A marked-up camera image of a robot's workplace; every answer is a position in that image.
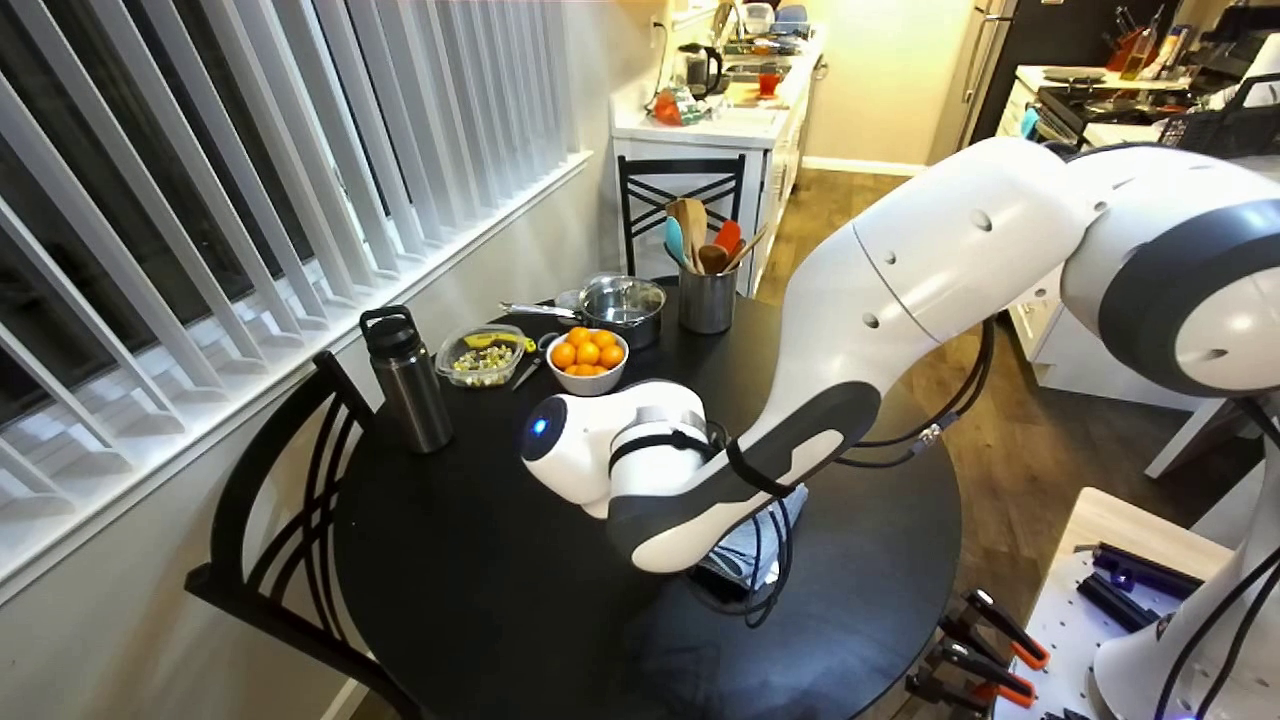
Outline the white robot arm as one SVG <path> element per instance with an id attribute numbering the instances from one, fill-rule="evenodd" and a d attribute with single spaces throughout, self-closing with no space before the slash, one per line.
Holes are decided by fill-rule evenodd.
<path id="1" fill-rule="evenodd" d="M 807 479 L 869 440 L 922 360 L 1048 278 L 1128 372 L 1187 395 L 1269 393 L 1276 222 L 1280 186 L 1234 160 L 1163 143 L 1059 160 L 996 136 L 793 269 L 774 386 L 743 431 L 713 435 L 676 380 L 546 402 L 519 462 L 627 570 L 756 563 L 750 592 L 784 607 L 762 638 L 703 611 L 652 621 L 627 692 L 663 720 L 845 720 L 855 678 L 906 668 L 924 645 L 906 601 L 922 563 L 869 540 L 873 508 Z"/>

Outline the white pegboard robot base plate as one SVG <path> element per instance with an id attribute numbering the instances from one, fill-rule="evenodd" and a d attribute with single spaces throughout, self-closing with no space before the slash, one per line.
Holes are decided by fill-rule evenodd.
<path id="1" fill-rule="evenodd" d="M 1063 519 L 1045 586 L 1025 621 L 1025 634 L 1048 651 L 1048 664 L 1010 664 L 1011 678 L 1036 688 L 1036 700 L 1001 700 L 994 720 L 1063 720 L 1069 711 L 1080 711 L 1083 720 L 1112 720 L 1094 683 L 1094 660 L 1097 650 L 1103 641 L 1122 641 L 1123 627 L 1080 597 L 1080 586 L 1094 576 L 1097 543 L 1149 557 L 1198 579 L 1213 579 L 1227 563 L 1223 543 L 1162 519 L 1122 495 L 1083 490 Z"/>

